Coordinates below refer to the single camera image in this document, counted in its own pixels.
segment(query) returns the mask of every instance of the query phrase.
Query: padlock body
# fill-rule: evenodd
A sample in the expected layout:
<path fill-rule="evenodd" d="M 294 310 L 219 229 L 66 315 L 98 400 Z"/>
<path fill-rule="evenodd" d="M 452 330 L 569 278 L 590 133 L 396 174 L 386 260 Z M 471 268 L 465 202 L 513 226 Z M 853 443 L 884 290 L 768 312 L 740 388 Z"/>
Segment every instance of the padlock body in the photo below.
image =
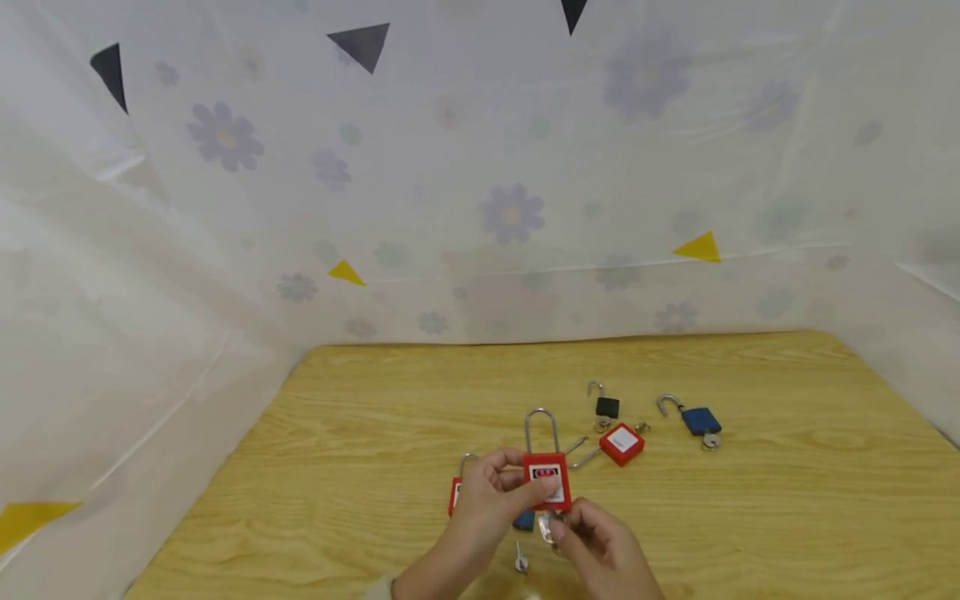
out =
<path fill-rule="evenodd" d="M 598 397 L 596 415 L 597 417 L 610 417 L 611 419 L 619 419 L 620 400 L 602 396 Z"/>
<path fill-rule="evenodd" d="M 520 516 L 514 519 L 514 529 L 533 531 L 536 518 L 537 515 L 533 511 L 523 511 Z"/>
<path fill-rule="evenodd" d="M 686 428 L 695 436 L 707 433 L 720 433 L 720 422 L 717 421 L 709 408 L 689 408 L 680 413 L 684 418 Z"/>
<path fill-rule="evenodd" d="M 453 516 L 453 507 L 457 506 L 457 500 L 460 499 L 460 486 L 463 483 L 463 477 L 453 478 L 453 485 L 450 486 L 450 505 L 446 509 L 446 513 L 450 516 Z"/>
<path fill-rule="evenodd" d="M 546 499 L 546 502 L 533 507 L 533 511 L 568 511 L 573 505 L 570 498 L 570 479 L 566 472 L 566 454 L 550 452 L 547 454 L 523 455 L 523 480 L 533 481 L 541 477 L 557 475 L 560 486 Z"/>
<path fill-rule="evenodd" d="M 643 438 L 626 423 L 620 423 L 600 438 L 604 453 L 621 467 L 642 452 L 644 444 Z"/>

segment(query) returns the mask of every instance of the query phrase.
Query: yellow triangle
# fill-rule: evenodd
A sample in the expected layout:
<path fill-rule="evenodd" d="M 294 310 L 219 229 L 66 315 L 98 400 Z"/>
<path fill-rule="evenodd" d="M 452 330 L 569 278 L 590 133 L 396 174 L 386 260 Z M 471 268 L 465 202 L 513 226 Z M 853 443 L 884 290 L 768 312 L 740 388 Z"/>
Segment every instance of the yellow triangle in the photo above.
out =
<path fill-rule="evenodd" d="M 697 260 L 720 262 L 720 251 L 717 250 L 717 243 L 713 239 L 713 231 L 708 231 L 700 237 L 690 240 L 674 250 L 673 253 Z"/>
<path fill-rule="evenodd" d="M 356 283 L 357 285 L 367 285 L 363 282 L 363 279 L 353 270 L 353 267 L 350 266 L 350 263 L 346 260 L 341 260 L 337 263 L 337 266 L 327 273 L 331 277 L 337 277 L 338 279 L 345 279 L 350 283 Z"/>
<path fill-rule="evenodd" d="M 82 502 L 12 502 L 0 513 L 0 554 L 10 550 L 37 529 L 64 516 Z"/>

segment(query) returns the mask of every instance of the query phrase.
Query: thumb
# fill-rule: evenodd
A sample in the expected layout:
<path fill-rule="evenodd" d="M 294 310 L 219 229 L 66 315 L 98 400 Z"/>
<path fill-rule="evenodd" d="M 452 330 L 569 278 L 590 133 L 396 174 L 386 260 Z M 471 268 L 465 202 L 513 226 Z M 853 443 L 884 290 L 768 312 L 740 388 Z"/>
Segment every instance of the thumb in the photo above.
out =
<path fill-rule="evenodd" d="M 528 511 L 538 504 L 542 504 L 560 487 L 560 477 L 551 475 L 541 479 L 531 480 L 515 490 L 511 490 L 506 496 L 507 508 L 511 515 L 519 515 L 523 511 Z"/>
<path fill-rule="evenodd" d="M 603 575 L 603 566 L 590 553 L 580 536 L 570 530 L 566 523 L 558 518 L 550 519 L 550 535 L 561 552 L 573 563 L 573 568 L 577 569 L 588 588 L 598 576 Z"/>

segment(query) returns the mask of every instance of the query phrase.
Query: hand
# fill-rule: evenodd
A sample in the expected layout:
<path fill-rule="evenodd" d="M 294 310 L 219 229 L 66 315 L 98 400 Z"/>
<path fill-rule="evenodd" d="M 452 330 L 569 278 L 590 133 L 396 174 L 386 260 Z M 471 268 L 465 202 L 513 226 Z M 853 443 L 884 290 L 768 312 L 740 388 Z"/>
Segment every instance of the hand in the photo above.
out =
<path fill-rule="evenodd" d="M 634 533 L 586 498 L 577 498 L 565 523 L 553 519 L 550 533 L 592 600 L 663 600 Z"/>
<path fill-rule="evenodd" d="M 467 474 L 443 541 L 470 548 L 468 567 L 476 575 L 487 569 L 496 546 L 520 513 L 544 502 L 560 486 L 556 476 L 523 483 L 523 452 L 500 448 L 481 458 Z"/>
<path fill-rule="evenodd" d="M 436 545 L 394 581 L 395 600 L 456 598 L 493 560 L 514 519 L 544 502 L 557 477 L 523 483 L 523 452 L 500 448 L 468 468 L 453 517 Z"/>

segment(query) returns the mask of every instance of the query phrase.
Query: white label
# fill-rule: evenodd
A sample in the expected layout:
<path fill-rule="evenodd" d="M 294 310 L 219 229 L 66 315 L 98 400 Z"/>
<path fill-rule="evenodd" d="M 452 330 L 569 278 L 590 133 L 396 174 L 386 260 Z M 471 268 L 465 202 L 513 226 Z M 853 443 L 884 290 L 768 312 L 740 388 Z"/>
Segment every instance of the white label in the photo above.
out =
<path fill-rule="evenodd" d="M 630 448 L 634 447 L 637 442 L 639 442 L 636 436 L 630 432 L 630 429 L 627 429 L 626 427 L 620 427 L 611 433 L 607 439 L 610 440 L 621 452 L 626 452 Z"/>
<path fill-rule="evenodd" d="M 561 476 L 560 465 L 531 465 L 530 469 L 530 480 L 540 479 L 541 477 L 549 477 L 550 475 L 557 475 L 560 477 L 560 486 L 555 492 L 553 492 L 550 497 L 546 499 L 547 502 L 564 502 L 566 501 L 566 496 L 564 495 L 564 480 Z"/>

